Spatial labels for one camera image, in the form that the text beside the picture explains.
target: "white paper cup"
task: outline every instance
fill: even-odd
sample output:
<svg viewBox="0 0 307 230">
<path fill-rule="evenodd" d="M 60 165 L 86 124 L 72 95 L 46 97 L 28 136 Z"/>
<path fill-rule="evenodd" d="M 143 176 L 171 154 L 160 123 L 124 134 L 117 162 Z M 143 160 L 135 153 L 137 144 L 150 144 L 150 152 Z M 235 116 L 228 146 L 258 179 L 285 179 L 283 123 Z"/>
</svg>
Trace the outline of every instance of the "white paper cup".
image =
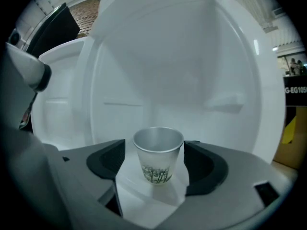
<svg viewBox="0 0 307 230">
<path fill-rule="evenodd" d="M 153 184 L 166 183 L 173 174 L 183 135 L 172 128 L 141 129 L 133 137 L 145 178 Z"/>
</svg>

